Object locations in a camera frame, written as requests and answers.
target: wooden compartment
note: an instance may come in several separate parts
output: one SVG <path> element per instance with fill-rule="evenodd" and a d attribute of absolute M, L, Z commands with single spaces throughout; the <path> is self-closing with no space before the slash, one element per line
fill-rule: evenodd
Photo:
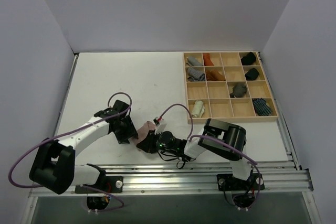
<path fill-rule="evenodd" d="M 203 73 L 206 70 L 217 70 L 225 77 L 225 81 L 188 81 L 187 70 L 190 66 L 186 65 L 188 56 L 195 57 L 203 63 L 203 52 L 187 52 L 183 57 L 184 82 L 187 99 L 187 107 L 192 112 L 197 100 L 204 103 L 205 112 L 201 118 L 194 118 L 194 123 L 204 123 L 208 118 L 216 118 L 226 122 L 267 122 L 275 121 L 278 118 L 277 108 L 272 97 L 267 77 L 263 66 L 258 57 L 256 62 L 251 66 L 242 66 L 241 57 L 249 52 L 210 52 L 210 58 L 215 66 L 193 67 Z M 259 77 L 254 81 L 247 81 L 245 73 L 251 68 L 256 68 Z M 233 87 L 237 83 L 244 83 L 247 92 L 242 98 L 230 98 Z M 272 109 L 271 116 L 258 116 L 255 113 L 252 99 L 263 98 L 267 105 Z"/>
<path fill-rule="evenodd" d="M 205 72 L 215 70 L 225 78 L 223 67 L 204 67 L 204 69 L 205 69 Z M 207 78 L 206 78 L 206 81 L 207 82 L 217 82 L 217 81 L 208 80 Z"/>
<path fill-rule="evenodd" d="M 221 53 L 219 52 L 206 52 L 204 54 L 210 54 L 210 60 L 214 66 L 222 66 Z"/>
<path fill-rule="evenodd" d="M 188 62 L 188 61 L 187 61 L 187 58 L 188 58 L 189 56 L 193 56 L 194 58 L 196 58 L 196 60 L 199 61 L 199 63 L 202 64 L 202 66 L 204 66 L 204 63 L 203 63 L 203 56 L 202 56 L 202 53 L 201 53 L 201 52 L 185 52 L 185 53 L 183 54 L 183 57 L 184 57 L 184 66 L 185 66 L 185 67 L 192 67 L 192 66 L 190 66 L 190 65 L 187 64 L 187 62 Z"/>
<path fill-rule="evenodd" d="M 249 98 L 235 98 L 231 99 L 233 115 L 235 117 L 247 118 L 256 116 L 254 112 L 252 100 Z"/>
<path fill-rule="evenodd" d="M 224 67 L 225 77 L 227 81 L 245 81 L 244 71 L 242 67 Z"/>
<path fill-rule="evenodd" d="M 188 82 L 187 94 L 189 99 L 207 99 L 208 92 L 205 82 Z"/>
<path fill-rule="evenodd" d="M 211 83 L 207 83 L 207 87 L 210 99 L 223 99 L 230 97 L 225 81 L 213 81 Z"/>
<path fill-rule="evenodd" d="M 238 52 L 221 52 L 223 66 L 241 66 Z"/>
<path fill-rule="evenodd" d="M 212 118 L 231 118 L 233 111 L 230 99 L 210 99 Z"/>
<path fill-rule="evenodd" d="M 190 82 L 190 81 L 188 80 L 188 78 L 189 78 L 188 68 L 194 68 L 194 69 L 196 69 L 196 70 L 198 70 L 198 71 L 201 71 L 202 73 L 205 74 L 205 72 L 204 72 L 204 67 L 185 67 L 186 82 Z"/>
<path fill-rule="evenodd" d="M 231 94 L 231 93 L 233 92 L 233 88 L 234 88 L 234 86 L 235 86 L 237 83 L 243 83 L 243 84 L 246 86 L 246 88 L 247 88 L 246 93 L 245 93 L 244 96 L 241 97 L 241 98 L 249 98 L 249 97 L 250 97 L 250 94 L 249 94 L 249 92 L 248 92 L 248 86 L 247 86 L 246 81 L 231 81 L 231 82 L 227 82 L 227 86 L 228 86 L 228 89 L 229 89 L 229 94 Z"/>
<path fill-rule="evenodd" d="M 201 118 L 193 118 L 195 122 L 199 122 L 202 120 L 203 122 L 206 121 L 206 119 L 211 118 L 211 112 L 210 112 L 210 105 L 209 105 L 209 100 L 208 99 L 197 99 L 197 100 L 188 100 L 188 109 L 190 113 L 193 111 L 194 105 L 196 101 L 202 101 L 204 103 L 204 114 L 202 115 Z"/>
<path fill-rule="evenodd" d="M 261 66 L 243 66 L 243 70 L 244 70 L 244 78 L 245 78 L 245 79 L 246 79 L 245 74 L 246 74 L 251 68 L 255 68 L 255 69 L 257 69 L 257 71 L 259 72 L 259 76 L 258 76 L 258 78 L 257 78 L 255 81 L 265 81 L 265 80 L 266 80 L 265 75 L 264 75 L 264 72 L 263 72 L 263 69 L 261 68 Z"/>
<path fill-rule="evenodd" d="M 266 81 L 248 81 L 247 85 L 251 98 L 271 98 Z"/>
<path fill-rule="evenodd" d="M 242 57 L 246 56 L 248 53 L 249 53 L 249 52 L 240 52 L 240 53 L 239 53 L 239 60 L 240 60 Z M 260 66 L 260 61 L 259 61 L 258 54 L 257 54 L 256 52 L 253 52 L 253 53 L 254 53 L 254 55 L 256 56 L 257 60 L 256 60 L 251 66 Z"/>

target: white tabletop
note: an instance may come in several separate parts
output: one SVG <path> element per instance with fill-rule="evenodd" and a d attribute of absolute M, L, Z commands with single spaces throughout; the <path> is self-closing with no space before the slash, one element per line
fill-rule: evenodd
<path fill-rule="evenodd" d="M 107 107 L 115 92 L 126 92 L 133 100 L 131 118 L 138 129 L 173 103 L 185 104 L 181 52 L 80 53 L 58 133 L 73 130 Z M 119 95 L 119 100 L 128 102 Z M 186 111 L 172 108 L 165 116 L 166 130 L 177 138 L 190 131 Z M 257 162 L 287 161 L 276 122 L 237 123 L 247 131 L 247 154 Z M 202 128 L 195 124 L 194 134 Z M 206 151 L 195 162 L 227 160 Z M 138 150 L 134 144 L 119 145 L 111 133 L 91 144 L 76 158 L 76 164 L 160 164 L 157 154 Z"/>

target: metal frame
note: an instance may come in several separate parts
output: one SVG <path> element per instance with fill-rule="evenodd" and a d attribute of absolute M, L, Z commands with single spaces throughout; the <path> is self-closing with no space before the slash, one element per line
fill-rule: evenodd
<path fill-rule="evenodd" d="M 79 55 L 75 56 L 69 79 L 68 89 L 60 111 L 55 133 L 59 128 L 62 113 L 71 86 Z M 265 190 L 261 193 L 302 192 L 307 204 L 312 223 L 319 224 L 320 218 L 311 191 L 313 190 L 309 172 L 301 170 L 295 150 L 281 112 L 279 103 L 275 100 L 279 111 L 278 127 L 287 151 L 286 162 L 260 162 L 258 167 L 263 174 Z M 110 176 L 124 177 L 123 192 L 120 196 L 130 195 L 186 195 L 186 194 L 222 194 L 217 187 L 216 175 L 232 173 L 228 163 L 187 163 L 183 170 L 178 170 L 175 164 L 158 165 L 99 165 L 106 169 Z M 36 188 L 30 192 L 30 204 L 27 204 L 25 218 L 22 223 L 30 223 L 38 197 L 82 197 L 74 193 L 70 187 L 62 195 L 56 195 L 46 188 Z"/>

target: wooden organizer box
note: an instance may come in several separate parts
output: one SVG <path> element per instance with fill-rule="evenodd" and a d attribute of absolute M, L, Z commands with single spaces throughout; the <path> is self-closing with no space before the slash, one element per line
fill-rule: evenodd
<path fill-rule="evenodd" d="M 278 111 L 270 91 L 264 69 L 256 52 L 256 62 L 251 66 L 243 66 L 240 59 L 249 52 L 208 52 L 214 66 L 191 67 L 187 58 L 193 56 L 204 65 L 202 52 L 183 53 L 184 84 L 187 99 L 187 107 L 192 112 L 197 100 L 204 103 L 205 112 L 201 118 L 193 118 L 194 123 L 204 123 L 208 118 L 215 118 L 226 122 L 267 122 L 278 118 Z M 195 68 L 205 73 L 207 70 L 217 70 L 225 77 L 225 81 L 196 81 L 188 80 L 188 68 Z M 251 68 L 256 68 L 259 77 L 254 81 L 247 81 L 245 73 Z M 233 87 L 238 83 L 244 83 L 247 92 L 243 98 L 230 98 Z M 259 116 L 255 113 L 252 99 L 263 98 L 272 109 L 272 115 Z"/>

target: gray floor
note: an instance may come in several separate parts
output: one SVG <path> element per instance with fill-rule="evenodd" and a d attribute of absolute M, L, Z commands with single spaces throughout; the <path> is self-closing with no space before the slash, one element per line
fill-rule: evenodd
<path fill-rule="evenodd" d="M 301 193 L 262 194 L 249 212 L 229 206 L 223 195 L 129 196 L 125 207 L 88 214 L 78 197 L 40 198 L 33 223 L 311 223 Z"/>

